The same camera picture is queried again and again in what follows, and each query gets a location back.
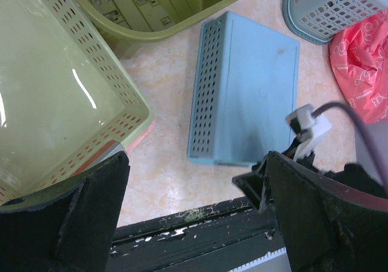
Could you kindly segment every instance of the pink plastic bag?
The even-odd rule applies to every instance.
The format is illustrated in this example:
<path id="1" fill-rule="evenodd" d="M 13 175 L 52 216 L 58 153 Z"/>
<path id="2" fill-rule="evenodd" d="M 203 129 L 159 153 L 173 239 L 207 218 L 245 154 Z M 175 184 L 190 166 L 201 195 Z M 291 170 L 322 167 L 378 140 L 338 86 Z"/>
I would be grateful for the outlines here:
<path id="1" fill-rule="evenodd" d="M 388 10 L 335 35 L 330 61 L 348 103 L 366 124 L 388 119 Z"/>

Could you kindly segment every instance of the tiled floor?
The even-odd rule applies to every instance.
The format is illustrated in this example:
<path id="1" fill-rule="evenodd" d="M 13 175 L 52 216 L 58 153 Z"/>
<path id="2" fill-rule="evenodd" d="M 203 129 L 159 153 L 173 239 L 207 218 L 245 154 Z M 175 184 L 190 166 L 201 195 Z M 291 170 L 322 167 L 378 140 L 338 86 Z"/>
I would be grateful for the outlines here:
<path id="1" fill-rule="evenodd" d="M 240 0 L 231 10 L 289 35 L 283 0 Z M 130 154 L 131 172 L 118 226 L 242 196 L 231 184 L 246 168 L 194 165 L 187 159 L 190 111 L 201 24 L 122 60 L 155 109 L 156 127 Z M 298 106 L 342 100 L 328 60 L 327 46 L 302 39 Z M 338 110 L 327 112 L 333 128 L 316 149 L 316 164 L 340 170 L 355 160 L 354 129 Z"/>

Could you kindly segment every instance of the plastic crate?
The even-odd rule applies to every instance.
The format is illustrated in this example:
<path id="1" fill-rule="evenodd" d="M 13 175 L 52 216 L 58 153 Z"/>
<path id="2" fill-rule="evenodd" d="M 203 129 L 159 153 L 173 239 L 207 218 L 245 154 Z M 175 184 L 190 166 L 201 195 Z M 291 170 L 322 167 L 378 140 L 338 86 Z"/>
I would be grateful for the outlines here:
<path id="1" fill-rule="evenodd" d="M 388 7 L 388 0 L 284 0 L 283 15 L 290 30 L 317 45 Z"/>
<path id="2" fill-rule="evenodd" d="M 0 204 L 85 170 L 153 112 L 74 0 L 0 0 Z"/>
<path id="3" fill-rule="evenodd" d="M 235 13 L 201 30 L 188 157 L 253 165 L 293 140 L 299 42 Z"/>
<path id="4" fill-rule="evenodd" d="M 237 0 L 77 0 L 113 51 L 130 57 Z"/>

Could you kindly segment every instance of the white plug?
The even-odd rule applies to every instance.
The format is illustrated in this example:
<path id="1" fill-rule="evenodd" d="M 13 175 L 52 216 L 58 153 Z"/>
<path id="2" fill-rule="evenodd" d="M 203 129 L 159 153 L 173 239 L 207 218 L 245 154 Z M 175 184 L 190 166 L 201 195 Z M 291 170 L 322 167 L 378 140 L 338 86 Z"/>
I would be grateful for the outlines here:
<path id="1" fill-rule="evenodd" d="M 322 142 L 326 133 L 332 128 L 332 124 L 324 114 L 314 118 L 311 115 L 313 111 L 313 106 L 307 104 L 297 108 L 286 117 L 287 123 L 292 127 L 295 134 L 299 136 L 300 141 L 293 158 L 294 161 L 311 154 L 314 148 Z"/>

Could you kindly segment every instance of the light blue plastic basket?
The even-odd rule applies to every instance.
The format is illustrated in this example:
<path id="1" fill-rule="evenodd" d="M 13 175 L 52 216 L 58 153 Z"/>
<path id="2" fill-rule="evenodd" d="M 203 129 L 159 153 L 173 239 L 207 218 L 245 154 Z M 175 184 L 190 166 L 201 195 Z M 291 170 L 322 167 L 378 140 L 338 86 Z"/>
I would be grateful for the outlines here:
<path id="1" fill-rule="evenodd" d="M 293 140 L 299 42 L 232 12 L 201 30 L 188 157 L 250 166 Z"/>
<path id="2" fill-rule="evenodd" d="M 388 0 L 284 0 L 290 31 L 316 45 L 388 7 Z"/>

